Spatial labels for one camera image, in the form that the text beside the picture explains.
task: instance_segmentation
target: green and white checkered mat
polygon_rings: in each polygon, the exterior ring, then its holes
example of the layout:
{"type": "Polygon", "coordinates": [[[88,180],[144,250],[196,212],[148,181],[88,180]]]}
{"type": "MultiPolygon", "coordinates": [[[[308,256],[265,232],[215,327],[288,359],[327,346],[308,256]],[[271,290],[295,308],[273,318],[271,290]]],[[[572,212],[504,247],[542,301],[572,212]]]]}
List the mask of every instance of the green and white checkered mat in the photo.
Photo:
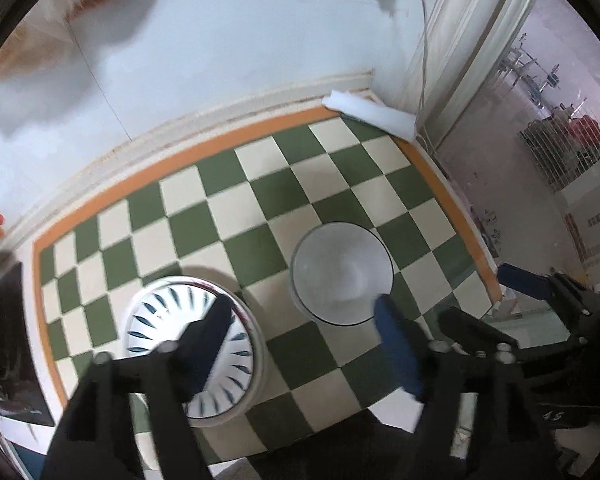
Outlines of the green and white checkered mat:
{"type": "MultiPolygon", "coordinates": [[[[242,295],[269,348],[264,392],[245,415],[195,430],[209,463],[291,442],[396,388],[372,322],[316,324],[292,304],[287,266],[322,222],[378,235],[394,261],[404,315],[444,338],[436,312],[491,307],[464,243],[423,178],[384,132],[335,118],[277,132],[152,182],[40,253],[51,347],[70,396],[93,352],[122,355],[130,298],[163,276],[211,279],[242,295]]],[[[155,466],[146,409],[134,398],[136,439],[155,466]]]]}

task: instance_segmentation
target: screw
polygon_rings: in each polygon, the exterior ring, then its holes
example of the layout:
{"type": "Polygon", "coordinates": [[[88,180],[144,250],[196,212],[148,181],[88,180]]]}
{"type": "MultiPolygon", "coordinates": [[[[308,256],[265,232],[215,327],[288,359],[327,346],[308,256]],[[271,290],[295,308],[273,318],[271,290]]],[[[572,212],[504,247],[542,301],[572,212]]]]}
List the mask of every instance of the screw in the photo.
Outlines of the screw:
{"type": "Polygon", "coordinates": [[[496,352],[495,357],[498,361],[506,365],[516,362],[516,357],[511,352],[496,352]]]}
{"type": "Polygon", "coordinates": [[[93,362],[97,365],[103,365],[111,361],[111,354],[109,352],[98,352],[96,357],[93,358],[93,362]]]}
{"type": "Polygon", "coordinates": [[[438,352],[441,354],[446,354],[451,350],[451,346],[449,346],[448,343],[446,343],[445,341],[438,340],[431,341],[429,343],[429,348],[431,348],[434,352],[438,352]]]}
{"type": "Polygon", "coordinates": [[[156,350],[161,354],[167,354],[173,352],[177,347],[177,341],[163,341],[156,347],[156,350]]]}

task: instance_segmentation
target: orange border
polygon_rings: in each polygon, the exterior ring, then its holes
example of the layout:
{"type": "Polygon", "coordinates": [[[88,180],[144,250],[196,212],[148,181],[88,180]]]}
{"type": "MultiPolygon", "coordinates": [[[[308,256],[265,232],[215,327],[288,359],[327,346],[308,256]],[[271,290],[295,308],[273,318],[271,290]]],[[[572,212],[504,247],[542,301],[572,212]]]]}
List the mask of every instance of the orange border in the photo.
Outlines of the orange border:
{"type": "MultiPolygon", "coordinates": [[[[38,285],[40,283],[40,251],[54,243],[65,233],[74,229],[78,224],[91,218],[109,205],[123,199],[125,196],[129,195],[135,190],[179,170],[180,168],[193,164],[202,158],[215,155],[216,153],[224,150],[236,148],[237,146],[261,137],[272,135],[281,130],[286,130],[295,126],[301,126],[303,124],[311,124],[337,116],[338,114],[336,112],[327,110],[327,108],[324,107],[317,107],[312,108],[311,110],[304,110],[302,112],[296,112],[285,116],[267,119],[259,123],[250,124],[248,126],[229,131],[213,139],[200,142],[199,144],[191,146],[182,152],[168,156],[164,160],[156,162],[154,165],[145,168],[136,174],[133,174],[118,184],[114,184],[109,189],[104,190],[99,195],[87,201],[83,206],[81,206],[80,209],[73,211],[64,218],[60,219],[44,234],[42,234],[40,238],[33,242],[32,272],[38,331],[40,332],[40,340],[42,342],[46,364],[49,369],[49,373],[51,374],[51,379],[54,387],[56,388],[56,392],[58,393],[60,402],[63,406],[66,406],[67,396],[51,351],[51,344],[49,341],[48,332],[46,330],[45,313],[42,308],[42,288],[38,285]]],[[[482,252],[480,245],[475,240],[474,233],[467,224],[464,215],[458,209],[458,206],[451,198],[451,195],[449,195],[445,186],[440,182],[434,171],[430,168],[429,163],[422,158],[420,153],[407,142],[396,139],[396,143],[404,155],[407,156],[407,158],[420,171],[432,189],[434,195],[441,203],[446,213],[449,215],[449,218],[451,218],[456,231],[461,236],[462,240],[467,246],[469,254],[471,254],[472,258],[474,259],[478,268],[478,272],[480,273],[484,283],[487,285],[487,289],[490,292],[491,299],[493,300],[495,296],[492,294],[492,290],[496,290],[493,287],[496,286],[498,294],[500,294],[500,286],[498,285],[497,279],[491,270],[491,267],[488,265],[487,259],[482,252]]]]}
{"type": "Polygon", "coordinates": [[[454,228],[458,235],[462,238],[464,246],[471,255],[475,262],[475,266],[478,269],[482,281],[484,282],[491,303],[500,301],[502,298],[502,290],[500,289],[500,283],[496,274],[491,269],[487,256],[480,247],[478,240],[476,240],[474,231],[467,222],[464,214],[456,204],[448,189],[440,181],[438,176],[431,165],[423,158],[418,149],[408,143],[406,140],[394,139],[395,143],[400,148],[401,152],[411,161],[411,163],[417,168],[418,172],[422,175],[424,180],[433,191],[438,202],[445,210],[447,216],[451,220],[454,228]]]}

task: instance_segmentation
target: patterned plate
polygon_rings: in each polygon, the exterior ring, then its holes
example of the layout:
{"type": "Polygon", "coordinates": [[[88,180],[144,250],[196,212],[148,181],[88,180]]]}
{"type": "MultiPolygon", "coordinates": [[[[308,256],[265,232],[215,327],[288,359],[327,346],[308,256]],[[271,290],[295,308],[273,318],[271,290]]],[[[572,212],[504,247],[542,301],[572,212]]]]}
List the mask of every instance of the patterned plate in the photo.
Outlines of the patterned plate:
{"type": "Polygon", "coordinates": [[[190,424],[222,424],[250,407],[263,384],[264,338],[251,312],[215,283],[189,276],[157,280],[131,300],[123,327],[127,356],[150,352],[162,341],[177,340],[192,321],[205,317],[218,294],[234,302],[234,316],[205,389],[187,409],[190,424]]]}

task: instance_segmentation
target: green square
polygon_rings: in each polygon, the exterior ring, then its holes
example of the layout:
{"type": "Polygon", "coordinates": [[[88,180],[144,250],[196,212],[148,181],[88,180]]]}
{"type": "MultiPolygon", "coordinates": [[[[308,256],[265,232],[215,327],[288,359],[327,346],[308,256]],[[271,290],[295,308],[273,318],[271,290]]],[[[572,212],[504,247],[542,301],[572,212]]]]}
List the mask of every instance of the green square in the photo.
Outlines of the green square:
{"type": "Polygon", "coordinates": [[[56,276],[54,247],[49,245],[40,251],[40,285],[46,285],[56,276]]]}
{"type": "Polygon", "coordinates": [[[338,367],[314,322],[270,339],[267,346],[291,390],[338,367]]]}
{"type": "Polygon", "coordinates": [[[149,410],[138,394],[129,394],[129,405],[131,407],[131,420],[134,425],[134,434],[151,431],[149,410]]]}
{"type": "Polygon", "coordinates": [[[291,168],[254,180],[251,188],[267,220],[309,203],[291,168]]]}
{"type": "Polygon", "coordinates": [[[269,450],[288,446],[313,433],[290,392],[256,404],[246,415],[269,450]]]}
{"type": "Polygon", "coordinates": [[[429,184],[413,164],[389,173],[386,177],[407,209],[413,209],[433,198],[429,184]]]}
{"type": "Polygon", "coordinates": [[[93,346],[104,345],[104,343],[118,339],[116,322],[111,314],[108,296],[103,296],[85,305],[84,315],[87,318],[87,327],[93,346]]]}
{"type": "Polygon", "coordinates": [[[354,119],[346,119],[343,117],[342,120],[360,142],[377,139],[378,137],[384,137],[387,134],[375,126],[370,126],[369,124],[361,123],[354,119]]]}
{"type": "Polygon", "coordinates": [[[46,333],[49,336],[49,344],[51,345],[51,353],[54,361],[59,361],[65,357],[69,357],[69,349],[64,338],[64,328],[62,328],[62,320],[56,319],[53,323],[46,326],[46,333]]]}
{"type": "Polygon", "coordinates": [[[464,241],[458,235],[449,238],[440,245],[433,251],[433,255],[440,264],[440,268],[451,288],[456,288],[475,270],[474,259],[466,250],[464,241]]]}
{"type": "Polygon", "coordinates": [[[453,343],[454,341],[451,338],[444,335],[442,333],[442,330],[440,330],[440,327],[438,325],[438,316],[441,312],[451,307],[460,308],[460,304],[458,303],[458,300],[456,300],[456,297],[453,295],[453,293],[449,294],[444,300],[440,301],[435,306],[432,306],[424,314],[424,321],[427,322],[427,326],[429,327],[433,339],[446,341],[449,344],[453,343]]]}
{"type": "Polygon", "coordinates": [[[384,399],[398,387],[381,345],[345,364],[342,373],[362,408],[384,399]]]}
{"type": "Polygon", "coordinates": [[[74,362],[75,371],[78,374],[78,378],[82,378],[84,373],[87,371],[89,364],[91,364],[91,358],[93,357],[93,350],[87,350],[83,354],[74,355],[71,357],[71,361],[74,362]]]}
{"type": "Polygon", "coordinates": [[[216,455],[216,452],[209,444],[208,440],[203,433],[204,430],[200,428],[191,428],[193,430],[193,434],[196,436],[196,440],[198,441],[198,447],[200,448],[200,452],[202,453],[202,458],[205,459],[205,463],[217,464],[218,462],[222,462],[220,457],[216,455]]]}
{"type": "Polygon", "coordinates": [[[107,289],[117,288],[138,277],[131,238],[126,238],[102,251],[107,289]]]}
{"type": "Polygon", "coordinates": [[[418,309],[413,294],[404,281],[404,277],[400,272],[394,276],[394,286],[391,289],[391,298],[400,309],[403,316],[409,321],[416,321],[422,314],[418,309]]]}
{"type": "Polygon", "coordinates": [[[142,278],[142,284],[149,285],[149,283],[153,283],[161,278],[166,278],[167,276],[182,276],[182,268],[178,262],[169,264],[161,269],[154,270],[154,272],[151,274],[144,276],[142,278]]]}
{"type": "Polygon", "coordinates": [[[286,269],[285,259],[268,224],[229,238],[224,248],[242,287],[286,269]]]}
{"type": "Polygon", "coordinates": [[[169,227],[179,258],[220,239],[206,202],[196,204],[169,217],[169,227]]]}
{"type": "Polygon", "coordinates": [[[350,222],[365,229],[372,229],[374,226],[365,209],[350,189],[314,203],[314,209],[323,224],[327,222],[350,222]]]}
{"type": "Polygon", "coordinates": [[[58,278],[58,298],[60,299],[60,312],[63,314],[80,306],[75,267],[58,278]]]}
{"type": "Polygon", "coordinates": [[[207,196],[247,180],[234,150],[204,158],[197,166],[207,196]]]}
{"type": "Polygon", "coordinates": [[[411,265],[430,251],[409,213],[381,225],[378,233],[399,269],[411,265]]]}
{"type": "Polygon", "coordinates": [[[324,153],[324,148],[306,124],[273,134],[273,139],[289,164],[324,153]]]}
{"type": "Polygon", "coordinates": [[[339,152],[331,153],[331,160],[350,186],[355,186],[382,175],[382,171],[362,144],[356,144],[339,152]]]}
{"type": "Polygon", "coordinates": [[[126,197],[126,202],[129,206],[132,231],[137,231],[165,215],[160,183],[157,180],[134,191],[126,197]]]}
{"type": "Polygon", "coordinates": [[[80,263],[99,249],[98,217],[92,216],[75,228],[75,259],[80,263]]]}

